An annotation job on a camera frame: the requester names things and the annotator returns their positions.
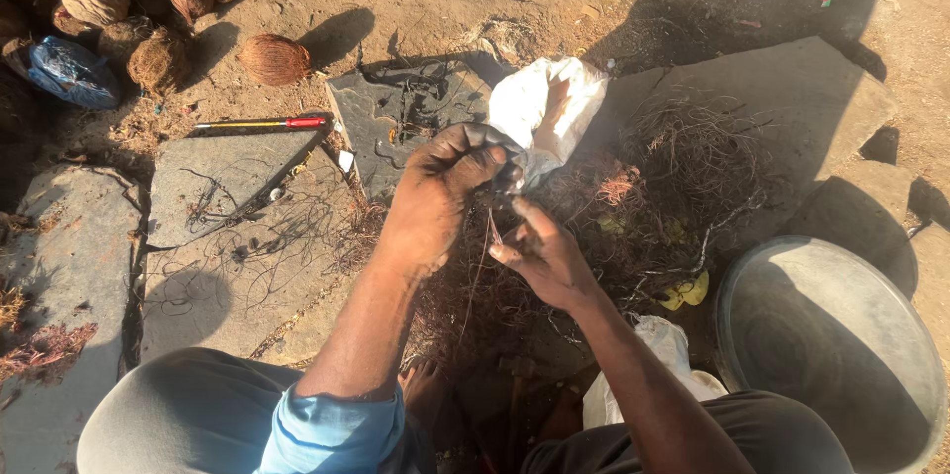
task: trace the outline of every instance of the blue plastic bag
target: blue plastic bag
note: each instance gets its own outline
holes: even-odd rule
[[[47,36],[30,46],[30,79],[60,99],[96,110],[119,106],[119,80],[100,58],[78,43]]]

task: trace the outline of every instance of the screwdriver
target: screwdriver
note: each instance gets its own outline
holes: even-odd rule
[[[287,119],[272,119],[266,121],[215,121],[212,123],[196,123],[195,129],[211,129],[213,127],[319,127],[327,123],[323,116],[288,117]]]

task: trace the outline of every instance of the white plastic bag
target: white plastic bag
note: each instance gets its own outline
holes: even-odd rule
[[[518,188],[563,166],[607,95],[607,74],[574,56],[539,58],[504,78],[488,102],[488,124],[527,154]]]
[[[728,393],[726,387],[708,372],[690,370],[689,344],[680,326],[659,316],[647,315],[640,317],[634,332],[650,347],[663,366],[683,383],[696,401],[705,402]],[[617,399],[603,372],[584,395],[583,422],[584,429],[623,422]]]

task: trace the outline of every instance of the plastic bag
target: plastic bag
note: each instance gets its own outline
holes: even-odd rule
[[[607,95],[607,74],[574,56],[539,58],[502,79],[488,101],[488,124],[526,151],[519,189],[563,166]]]
[[[708,372],[690,370],[689,344],[680,326],[659,316],[646,315],[640,317],[634,332],[697,402],[728,394],[726,387]],[[584,395],[583,422],[584,429],[623,422],[620,406],[603,372]]]
[[[119,81],[89,49],[47,36],[30,47],[30,80],[60,99],[96,110],[119,106]]]

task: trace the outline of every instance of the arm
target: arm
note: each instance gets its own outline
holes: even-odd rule
[[[445,129],[413,152],[373,257],[327,343],[294,390],[379,402],[392,398],[412,322],[413,295],[445,264],[471,190],[505,164],[486,125]]]
[[[491,255],[521,274],[541,300],[567,311],[587,337],[617,398],[647,472],[753,472],[739,448],[620,316],[573,237],[528,200],[516,197],[525,223],[522,254],[495,245]]]

